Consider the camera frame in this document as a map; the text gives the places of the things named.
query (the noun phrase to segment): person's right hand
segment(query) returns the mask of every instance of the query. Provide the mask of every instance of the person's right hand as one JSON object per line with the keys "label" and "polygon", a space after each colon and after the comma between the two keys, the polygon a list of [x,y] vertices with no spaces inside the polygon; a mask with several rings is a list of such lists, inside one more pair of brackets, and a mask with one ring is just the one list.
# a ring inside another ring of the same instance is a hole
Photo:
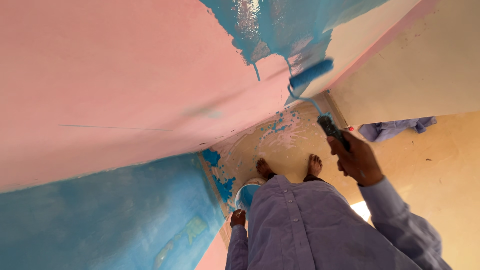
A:
{"label": "person's right hand", "polygon": [[380,182],[384,176],[370,146],[348,132],[342,131],[342,134],[350,143],[350,152],[334,137],[327,137],[332,155],[338,155],[338,170],[343,171],[344,176],[353,177],[362,186]]}
{"label": "person's right hand", "polygon": [[242,225],[245,227],[246,217],[245,210],[237,209],[233,211],[232,216],[230,217],[230,227],[233,228],[235,225]]}

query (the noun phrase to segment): roller handle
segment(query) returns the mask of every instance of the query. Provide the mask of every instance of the roller handle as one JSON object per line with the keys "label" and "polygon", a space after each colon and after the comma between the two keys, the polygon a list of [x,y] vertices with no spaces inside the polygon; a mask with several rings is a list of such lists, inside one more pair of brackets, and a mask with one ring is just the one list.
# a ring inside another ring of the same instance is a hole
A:
{"label": "roller handle", "polygon": [[330,115],[320,115],[317,123],[322,127],[327,136],[335,137],[343,144],[345,150],[350,152],[350,143],[343,137],[342,132],[336,127]]}

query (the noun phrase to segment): lavender cloth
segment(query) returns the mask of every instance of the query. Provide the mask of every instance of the lavender cloth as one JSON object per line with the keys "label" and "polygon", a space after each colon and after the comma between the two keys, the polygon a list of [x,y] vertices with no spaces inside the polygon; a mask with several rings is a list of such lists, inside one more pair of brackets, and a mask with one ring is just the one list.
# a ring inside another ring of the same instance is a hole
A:
{"label": "lavender cloth", "polygon": [[393,138],[395,135],[406,130],[407,128],[412,128],[418,133],[423,133],[427,131],[426,127],[436,123],[437,119],[435,118],[435,116],[422,117],[390,122],[365,124],[359,129],[359,132],[371,142],[381,142],[386,139]]}
{"label": "lavender cloth", "polygon": [[449,270],[437,231],[386,178],[360,191],[376,229],[324,181],[275,175],[253,196],[247,231],[232,228],[226,270]]}

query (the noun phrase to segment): paint roller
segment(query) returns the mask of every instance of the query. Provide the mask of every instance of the paint roller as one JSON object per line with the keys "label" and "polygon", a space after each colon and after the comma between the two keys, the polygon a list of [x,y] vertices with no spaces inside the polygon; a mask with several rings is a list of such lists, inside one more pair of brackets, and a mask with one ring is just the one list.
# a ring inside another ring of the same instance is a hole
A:
{"label": "paint roller", "polygon": [[300,96],[295,96],[292,92],[292,88],[295,89],[299,86],[302,86],[304,84],[307,84],[311,82],[313,79],[323,75],[324,73],[329,72],[330,70],[333,69],[333,60],[332,59],[325,59],[316,65],[302,71],[301,73],[293,76],[290,78],[290,85],[287,87],[290,95],[294,99],[299,99],[299,100],[304,100],[311,102],[315,108],[317,109],[318,113],[320,116],[317,118],[317,123],[322,127],[322,129],[325,131],[325,134],[327,136],[333,136],[337,140],[339,140],[342,144],[343,147],[347,151],[350,151],[350,144],[348,143],[347,140],[343,137],[342,133],[340,130],[337,128],[335,125],[335,122],[333,121],[332,114],[328,111],[327,113],[322,113],[320,110],[320,107],[318,106],[317,102],[311,98],[301,98]]}

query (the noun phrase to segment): beige floor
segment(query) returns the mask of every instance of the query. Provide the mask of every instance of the beige floor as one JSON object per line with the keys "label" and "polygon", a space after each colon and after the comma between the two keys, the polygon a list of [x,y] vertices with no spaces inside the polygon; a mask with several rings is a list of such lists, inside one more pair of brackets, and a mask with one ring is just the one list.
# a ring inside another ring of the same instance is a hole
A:
{"label": "beige floor", "polygon": [[[254,166],[258,158],[264,157],[273,171],[298,183],[305,176],[308,155],[314,153],[323,160],[320,176],[350,204],[362,201],[355,181],[338,172],[337,158],[330,155],[325,135],[315,123],[313,106],[302,103],[281,113],[283,116],[279,112],[212,147],[221,155],[221,169],[214,168],[213,173],[220,179],[236,178],[233,195],[246,180],[258,177]],[[412,212],[428,219],[440,232],[444,259],[454,269],[478,269],[480,111],[439,116],[437,120],[438,124],[423,134],[406,130],[370,145],[384,174]],[[274,132],[275,122],[277,130],[289,126]]]}

